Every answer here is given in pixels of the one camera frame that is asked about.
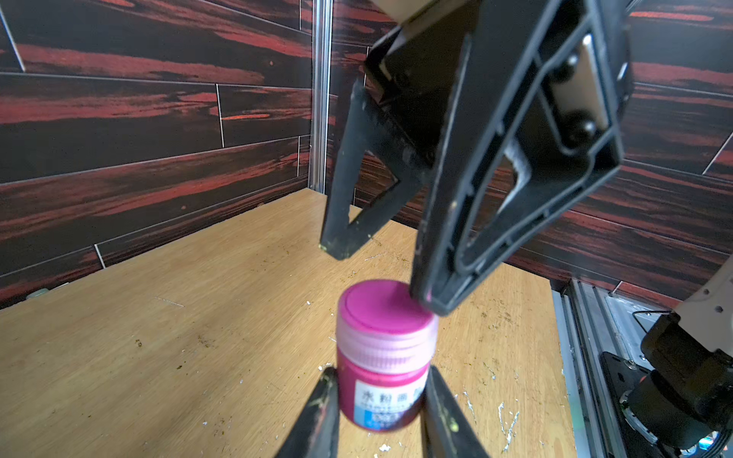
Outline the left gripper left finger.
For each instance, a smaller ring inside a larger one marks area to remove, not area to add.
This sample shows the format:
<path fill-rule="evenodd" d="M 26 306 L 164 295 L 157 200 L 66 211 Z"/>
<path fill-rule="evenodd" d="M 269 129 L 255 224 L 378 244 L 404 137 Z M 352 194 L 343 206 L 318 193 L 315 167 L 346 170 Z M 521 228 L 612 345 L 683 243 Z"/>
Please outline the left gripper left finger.
<path fill-rule="evenodd" d="M 321 374 L 276 457 L 337 457 L 339 428 L 338 372 L 330 366 Z"/>

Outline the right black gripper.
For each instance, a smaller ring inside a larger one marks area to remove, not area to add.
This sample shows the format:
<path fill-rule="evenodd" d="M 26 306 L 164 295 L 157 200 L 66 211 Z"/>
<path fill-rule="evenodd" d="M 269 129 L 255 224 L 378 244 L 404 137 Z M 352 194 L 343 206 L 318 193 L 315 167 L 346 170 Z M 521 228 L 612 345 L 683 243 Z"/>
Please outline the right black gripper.
<path fill-rule="evenodd" d="M 410 294 L 447 316 L 620 170 L 632 93 L 628 9 L 374 5 L 396 26 L 366 57 L 373 90 L 352 87 L 320 248 L 338 261 L 356 254 L 425 187 L 436 155 Z"/>

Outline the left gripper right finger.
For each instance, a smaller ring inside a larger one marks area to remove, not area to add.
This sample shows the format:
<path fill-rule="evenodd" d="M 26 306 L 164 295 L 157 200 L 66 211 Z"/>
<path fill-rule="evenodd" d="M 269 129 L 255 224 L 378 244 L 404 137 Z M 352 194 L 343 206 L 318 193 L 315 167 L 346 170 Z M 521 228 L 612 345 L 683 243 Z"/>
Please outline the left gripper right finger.
<path fill-rule="evenodd" d="M 423 457 L 490 457 L 436 366 L 429 368 L 420 425 Z"/>

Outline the magenta paint jar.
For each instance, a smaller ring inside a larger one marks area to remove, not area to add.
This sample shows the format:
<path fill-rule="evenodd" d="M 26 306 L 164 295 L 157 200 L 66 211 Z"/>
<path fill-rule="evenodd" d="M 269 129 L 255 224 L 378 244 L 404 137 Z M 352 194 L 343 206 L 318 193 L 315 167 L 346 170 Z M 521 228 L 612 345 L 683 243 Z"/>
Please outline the magenta paint jar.
<path fill-rule="evenodd" d="M 353 424 L 373 432 L 397 431 L 411 423 L 423 405 L 436 343 L 419 359 L 374 371 L 354 362 L 337 347 L 339 407 Z"/>

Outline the magenta jar lid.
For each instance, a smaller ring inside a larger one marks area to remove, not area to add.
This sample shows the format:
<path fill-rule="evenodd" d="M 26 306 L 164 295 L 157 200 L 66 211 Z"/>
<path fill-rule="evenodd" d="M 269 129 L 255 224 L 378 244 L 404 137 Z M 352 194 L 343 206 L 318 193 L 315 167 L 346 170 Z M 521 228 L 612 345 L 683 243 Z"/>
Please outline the magenta jar lid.
<path fill-rule="evenodd" d="M 339 299 L 338 351 L 373 373 L 406 374 L 427 366 L 435 355 L 438 330 L 439 317 L 412 299 L 404 282 L 359 282 Z"/>

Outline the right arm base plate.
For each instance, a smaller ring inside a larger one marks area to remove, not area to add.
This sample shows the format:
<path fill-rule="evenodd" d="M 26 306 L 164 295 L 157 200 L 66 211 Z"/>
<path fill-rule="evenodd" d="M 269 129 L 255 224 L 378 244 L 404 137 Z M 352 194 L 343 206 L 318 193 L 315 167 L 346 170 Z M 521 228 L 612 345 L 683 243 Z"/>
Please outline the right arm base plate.
<path fill-rule="evenodd" d="M 601 425 L 606 457 L 730 457 L 732 429 L 708 427 L 673 406 L 653 372 L 604 351 Z"/>

